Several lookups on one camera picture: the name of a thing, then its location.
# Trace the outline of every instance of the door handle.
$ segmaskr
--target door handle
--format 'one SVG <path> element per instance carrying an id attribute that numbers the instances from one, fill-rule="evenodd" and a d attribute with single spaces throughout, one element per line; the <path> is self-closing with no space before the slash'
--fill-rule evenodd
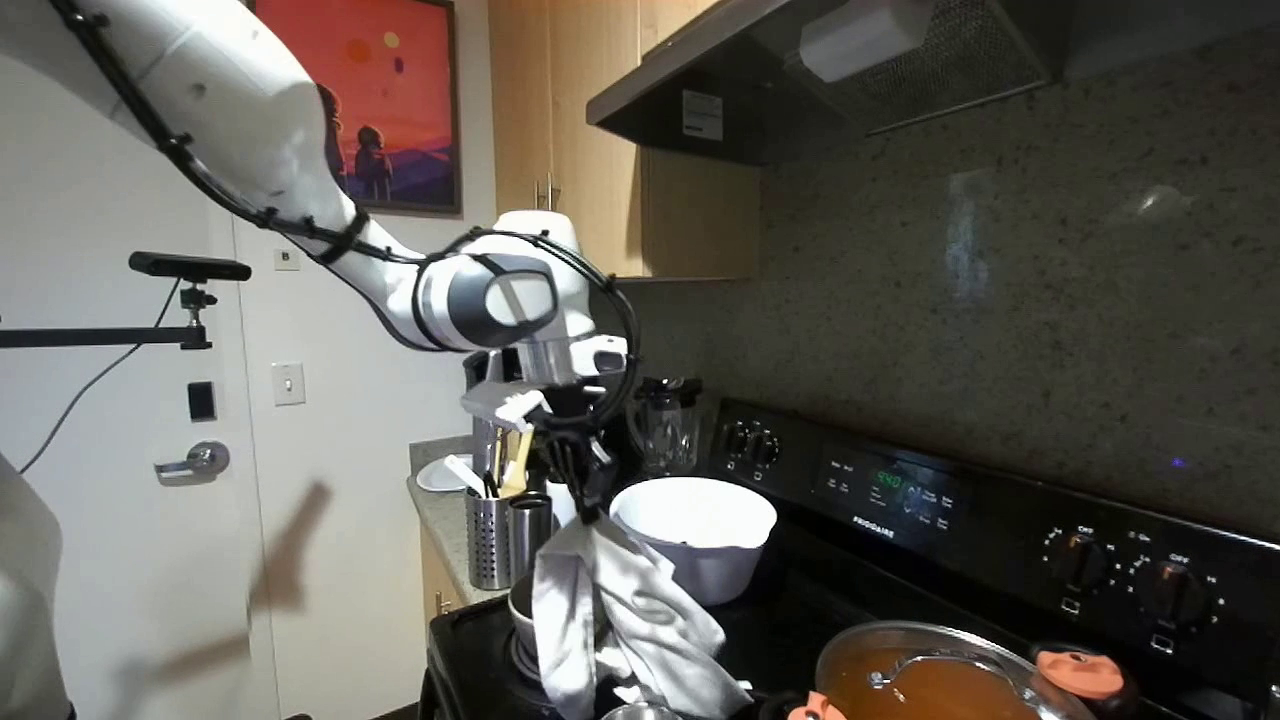
<path id="1" fill-rule="evenodd" d="M 182 459 L 155 463 L 161 484 L 206 484 L 232 463 L 228 445 L 205 440 Z"/>

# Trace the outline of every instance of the range hood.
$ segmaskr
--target range hood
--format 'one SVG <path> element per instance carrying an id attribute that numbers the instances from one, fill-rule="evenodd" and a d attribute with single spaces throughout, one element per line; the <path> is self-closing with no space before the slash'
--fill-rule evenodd
<path id="1" fill-rule="evenodd" d="M 813 135 L 1051 82 L 1064 34 L 1067 0 L 719 0 L 590 95 L 586 120 L 652 147 L 775 165 Z"/>

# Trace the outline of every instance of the white bowl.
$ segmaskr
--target white bowl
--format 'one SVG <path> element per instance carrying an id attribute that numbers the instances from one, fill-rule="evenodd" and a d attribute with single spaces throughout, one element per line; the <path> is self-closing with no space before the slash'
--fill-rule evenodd
<path id="1" fill-rule="evenodd" d="M 699 603 L 728 603 L 751 584 L 775 522 L 764 497 L 708 477 L 641 479 L 607 515 L 667 556 L 674 584 Z"/>

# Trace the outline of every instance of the copper pot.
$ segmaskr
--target copper pot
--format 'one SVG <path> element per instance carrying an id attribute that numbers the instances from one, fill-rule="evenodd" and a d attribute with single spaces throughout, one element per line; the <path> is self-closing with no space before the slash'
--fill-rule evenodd
<path id="1" fill-rule="evenodd" d="M 850 622 L 814 659 L 814 688 L 849 720 L 1087 720 L 1017 652 L 944 622 Z"/>

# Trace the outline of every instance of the robotic arm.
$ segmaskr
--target robotic arm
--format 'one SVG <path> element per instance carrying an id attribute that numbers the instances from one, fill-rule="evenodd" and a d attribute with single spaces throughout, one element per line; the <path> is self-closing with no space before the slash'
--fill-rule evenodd
<path id="1" fill-rule="evenodd" d="M 576 258 L 571 222 L 508 213 L 443 250 L 402 248 L 330 178 L 319 87 L 239 0 L 0 0 L 0 53 L 151 141 L 219 207 L 337 272 L 401 345 L 515 348 L 520 388 L 576 388 L 544 413 L 547 436 L 584 440 L 620 409 L 637 323 L 614 297 L 626 334 L 597 334 L 586 280 L 604 280 Z"/>

